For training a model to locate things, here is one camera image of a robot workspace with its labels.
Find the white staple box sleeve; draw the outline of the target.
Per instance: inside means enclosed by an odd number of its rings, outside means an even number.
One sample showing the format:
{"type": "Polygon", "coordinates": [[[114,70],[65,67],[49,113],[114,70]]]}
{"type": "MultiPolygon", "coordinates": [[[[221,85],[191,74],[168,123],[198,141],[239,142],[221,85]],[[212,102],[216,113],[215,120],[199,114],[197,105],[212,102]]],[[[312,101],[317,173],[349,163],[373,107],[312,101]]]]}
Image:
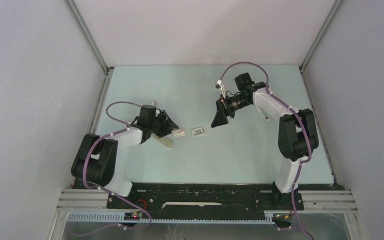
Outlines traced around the white staple box sleeve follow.
{"type": "Polygon", "coordinates": [[[186,132],[184,129],[176,129],[172,133],[174,137],[183,137],[186,135],[186,132]]]}

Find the olive green stapler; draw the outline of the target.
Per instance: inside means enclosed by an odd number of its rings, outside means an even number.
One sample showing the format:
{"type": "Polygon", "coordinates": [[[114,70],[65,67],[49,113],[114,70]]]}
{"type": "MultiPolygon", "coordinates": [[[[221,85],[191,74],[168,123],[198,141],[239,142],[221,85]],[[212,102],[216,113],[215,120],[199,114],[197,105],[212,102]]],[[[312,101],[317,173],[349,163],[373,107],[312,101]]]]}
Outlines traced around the olive green stapler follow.
{"type": "Polygon", "coordinates": [[[158,137],[158,136],[155,135],[154,139],[156,141],[158,141],[159,143],[161,143],[163,146],[165,146],[168,149],[170,149],[170,148],[172,148],[174,146],[174,143],[170,139],[168,139],[166,137],[158,137]]]}

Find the staple tray box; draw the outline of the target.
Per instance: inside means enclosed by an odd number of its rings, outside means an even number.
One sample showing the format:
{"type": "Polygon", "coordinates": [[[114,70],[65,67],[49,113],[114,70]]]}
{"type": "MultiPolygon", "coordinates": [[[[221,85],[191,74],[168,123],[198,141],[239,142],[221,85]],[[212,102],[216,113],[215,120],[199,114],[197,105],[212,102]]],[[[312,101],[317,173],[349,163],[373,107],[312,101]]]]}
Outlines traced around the staple tray box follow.
{"type": "Polygon", "coordinates": [[[204,135],[206,133],[206,130],[204,127],[199,127],[199,128],[195,128],[191,131],[192,135],[194,137],[196,136],[201,136],[201,135],[204,135]]]}

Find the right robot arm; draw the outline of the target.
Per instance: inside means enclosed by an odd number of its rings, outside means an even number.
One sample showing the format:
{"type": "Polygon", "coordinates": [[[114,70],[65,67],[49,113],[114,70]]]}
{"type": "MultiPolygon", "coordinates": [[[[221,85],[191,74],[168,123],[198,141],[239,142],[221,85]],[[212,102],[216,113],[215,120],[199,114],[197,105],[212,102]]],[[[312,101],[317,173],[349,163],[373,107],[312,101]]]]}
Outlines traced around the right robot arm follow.
{"type": "Polygon", "coordinates": [[[274,182],[278,191],[271,194],[270,201],[275,208],[284,209],[291,202],[289,193],[298,186],[302,165],[319,146],[314,113],[308,108],[298,109],[284,103],[265,82],[252,81],[249,73],[242,73],[234,80],[238,92],[232,96],[227,95],[222,80],[213,85],[213,89],[221,94],[215,102],[216,114],[210,126],[216,128],[228,124],[237,110],[250,105],[256,106],[266,119],[278,122],[277,145],[283,162],[274,182]]]}

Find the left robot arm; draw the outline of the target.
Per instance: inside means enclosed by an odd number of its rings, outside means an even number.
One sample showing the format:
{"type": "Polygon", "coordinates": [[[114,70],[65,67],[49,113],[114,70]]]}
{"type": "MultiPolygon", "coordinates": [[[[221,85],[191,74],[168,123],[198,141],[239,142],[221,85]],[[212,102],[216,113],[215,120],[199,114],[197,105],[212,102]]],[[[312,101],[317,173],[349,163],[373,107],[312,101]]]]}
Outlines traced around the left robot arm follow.
{"type": "Polygon", "coordinates": [[[86,188],[104,188],[119,195],[125,208],[133,208],[138,194],[133,183],[116,171],[117,152],[145,143],[151,136],[164,138],[179,130],[165,110],[154,105],[142,105],[139,115],[124,129],[104,135],[87,133],[71,166],[71,175],[83,180],[86,188]]]}

